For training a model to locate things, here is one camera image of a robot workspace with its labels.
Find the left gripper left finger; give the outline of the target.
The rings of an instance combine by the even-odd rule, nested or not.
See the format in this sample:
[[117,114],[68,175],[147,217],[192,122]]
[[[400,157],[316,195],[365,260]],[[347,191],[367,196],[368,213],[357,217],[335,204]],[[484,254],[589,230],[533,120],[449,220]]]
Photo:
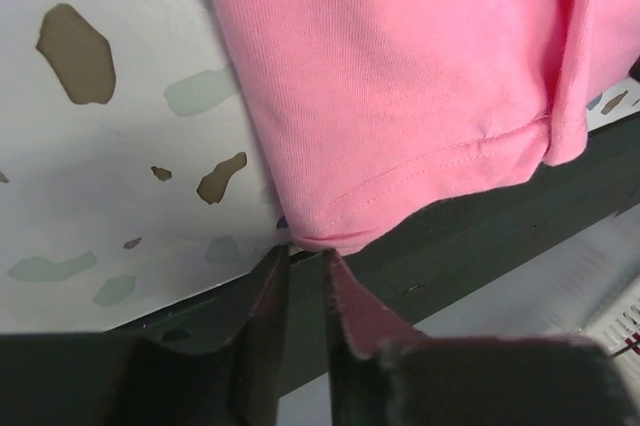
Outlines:
[[289,253],[276,246],[241,284],[159,336],[181,356],[161,425],[276,423],[289,293]]

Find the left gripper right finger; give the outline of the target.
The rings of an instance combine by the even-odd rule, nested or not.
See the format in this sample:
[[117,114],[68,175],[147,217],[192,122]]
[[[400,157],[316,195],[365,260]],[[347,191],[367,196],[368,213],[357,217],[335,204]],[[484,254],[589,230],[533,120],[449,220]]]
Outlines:
[[324,251],[323,260],[332,423],[385,425],[392,388],[380,355],[427,336],[364,287],[337,251]]

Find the pink t shirt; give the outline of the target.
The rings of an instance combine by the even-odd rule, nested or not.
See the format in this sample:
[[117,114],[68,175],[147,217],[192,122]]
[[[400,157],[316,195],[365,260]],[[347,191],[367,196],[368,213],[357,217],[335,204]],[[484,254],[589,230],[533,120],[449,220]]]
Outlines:
[[294,242],[362,250],[583,153],[639,0],[213,0]]

